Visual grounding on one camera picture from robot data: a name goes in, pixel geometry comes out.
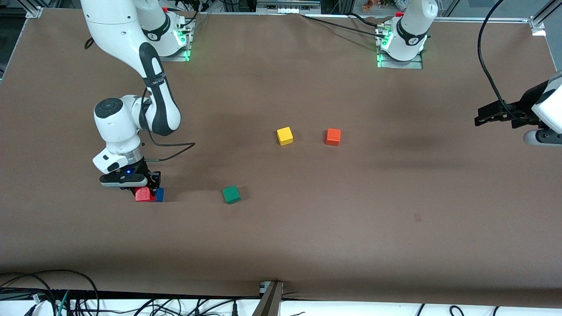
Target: brown table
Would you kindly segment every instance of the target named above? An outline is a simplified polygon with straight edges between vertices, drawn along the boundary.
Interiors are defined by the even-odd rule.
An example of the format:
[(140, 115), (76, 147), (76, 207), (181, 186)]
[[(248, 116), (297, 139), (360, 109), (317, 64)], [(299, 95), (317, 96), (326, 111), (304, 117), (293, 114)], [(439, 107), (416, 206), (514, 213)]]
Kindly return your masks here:
[[(280, 279), (304, 299), (562, 306), (562, 155), (525, 145), (525, 128), (474, 127), (495, 97), (479, 27), (434, 23), (424, 69), (396, 70), (377, 68), (368, 35), (210, 16), (192, 60), (164, 65), (183, 122), (159, 140), (197, 145), (151, 164), (166, 202), (144, 204), (91, 163), (94, 105), (141, 94), (140, 76), (84, 50), (81, 11), (44, 10), (0, 85), (0, 269), (73, 268), (114, 291), (254, 295)], [(490, 24), (483, 46), (508, 101), (555, 71), (528, 25)], [(243, 201), (227, 205), (231, 185)]]

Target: yellow cube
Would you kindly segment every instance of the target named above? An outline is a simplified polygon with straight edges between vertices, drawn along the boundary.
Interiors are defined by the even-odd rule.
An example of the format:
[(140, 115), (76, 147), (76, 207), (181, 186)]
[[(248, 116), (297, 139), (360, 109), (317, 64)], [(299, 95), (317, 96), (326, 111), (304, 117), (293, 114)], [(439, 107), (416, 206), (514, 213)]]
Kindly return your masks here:
[(285, 127), (277, 130), (277, 139), (281, 146), (288, 145), (293, 142), (293, 133), (289, 127)]

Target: green cube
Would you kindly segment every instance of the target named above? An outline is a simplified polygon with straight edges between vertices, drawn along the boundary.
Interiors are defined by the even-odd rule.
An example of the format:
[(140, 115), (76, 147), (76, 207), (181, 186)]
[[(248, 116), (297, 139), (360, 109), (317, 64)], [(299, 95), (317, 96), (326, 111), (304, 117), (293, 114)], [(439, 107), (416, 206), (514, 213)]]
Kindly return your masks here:
[(241, 200), (240, 193), (238, 193), (238, 188), (236, 186), (223, 189), (223, 195), (227, 204), (236, 203)]

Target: teal cable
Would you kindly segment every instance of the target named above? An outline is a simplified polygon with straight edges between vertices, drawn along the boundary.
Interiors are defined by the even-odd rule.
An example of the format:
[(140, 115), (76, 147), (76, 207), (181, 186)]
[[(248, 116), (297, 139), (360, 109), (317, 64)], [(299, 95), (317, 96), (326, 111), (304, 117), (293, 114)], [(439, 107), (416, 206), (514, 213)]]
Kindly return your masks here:
[(65, 295), (62, 297), (61, 306), (58, 308), (57, 316), (62, 315), (62, 308), (65, 306), (66, 297), (69, 295), (70, 290), (66, 290)]

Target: red block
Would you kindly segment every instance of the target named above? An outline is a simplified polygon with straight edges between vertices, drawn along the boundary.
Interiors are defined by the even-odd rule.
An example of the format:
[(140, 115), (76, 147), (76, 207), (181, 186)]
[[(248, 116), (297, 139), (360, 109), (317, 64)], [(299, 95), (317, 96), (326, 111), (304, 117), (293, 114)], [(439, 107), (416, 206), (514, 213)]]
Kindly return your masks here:
[(337, 128), (329, 128), (326, 132), (326, 145), (337, 146), (341, 138), (342, 131)]
[(148, 187), (136, 188), (135, 201), (152, 202), (152, 201), (156, 201), (156, 196), (151, 194), (150, 189)]

